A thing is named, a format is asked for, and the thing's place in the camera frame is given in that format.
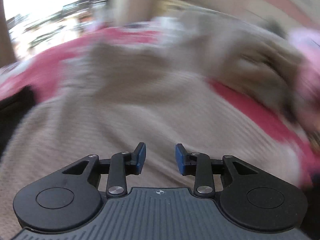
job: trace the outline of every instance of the beige fabric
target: beige fabric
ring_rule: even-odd
[[[169,33],[181,41],[191,32]],[[59,96],[24,119],[1,163],[4,240],[20,230],[12,200],[22,187],[86,155],[110,158],[134,150],[140,141],[147,144],[147,158],[142,174],[127,178],[129,187],[192,187],[193,179],[178,173],[176,143],[212,158],[232,154],[299,184],[294,145],[271,139],[204,82],[212,74],[204,53],[210,43],[197,36],[149,50],[99,43],[69,62]]]

